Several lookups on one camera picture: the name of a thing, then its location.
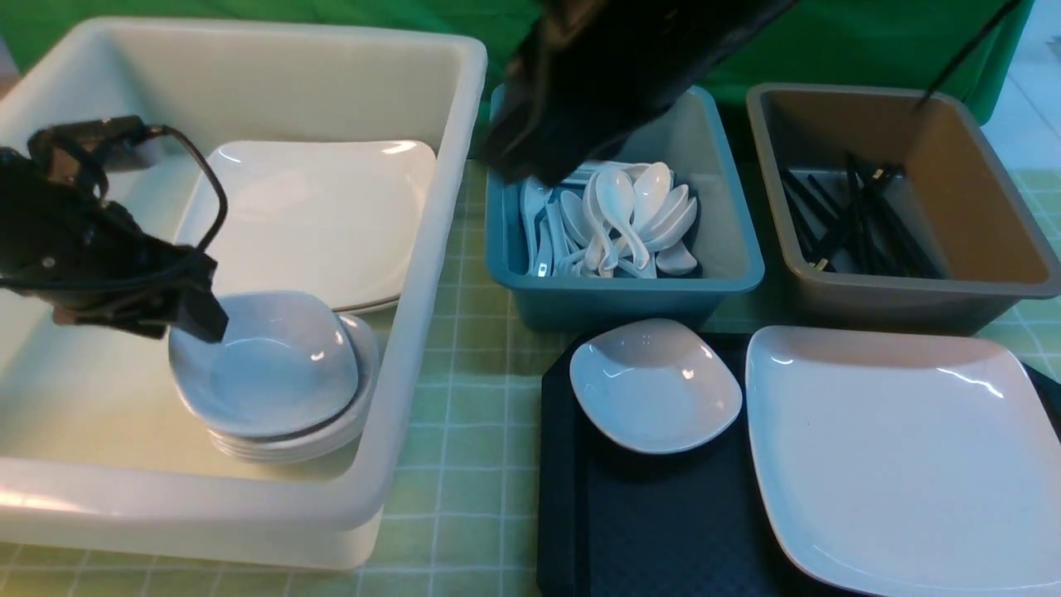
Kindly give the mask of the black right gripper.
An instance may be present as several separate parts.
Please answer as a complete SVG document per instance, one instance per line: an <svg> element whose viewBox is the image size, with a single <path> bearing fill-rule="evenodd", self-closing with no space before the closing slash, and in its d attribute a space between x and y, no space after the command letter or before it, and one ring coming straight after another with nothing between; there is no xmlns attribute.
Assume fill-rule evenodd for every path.
<svg viewBox="0 0 1061 597"><path fill-rule="evenodd" d="M507 64L481 158L505 182L558 185L610 159L792 1L543 1Z"/></svg>

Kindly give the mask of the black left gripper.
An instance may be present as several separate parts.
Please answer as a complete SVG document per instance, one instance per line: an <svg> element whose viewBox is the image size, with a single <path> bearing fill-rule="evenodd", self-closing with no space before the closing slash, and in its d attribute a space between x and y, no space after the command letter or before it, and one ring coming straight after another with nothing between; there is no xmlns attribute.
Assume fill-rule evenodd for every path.
<svg viewBox="0 0 1061 597"><path fill-rule="evenodd" d="M147 234L128 209L53 181L2 151L2 287L49 303L60 324L162 337L169 328L202 343L224 339L229 318L210 280L157 275L191 253Z"/></svg>

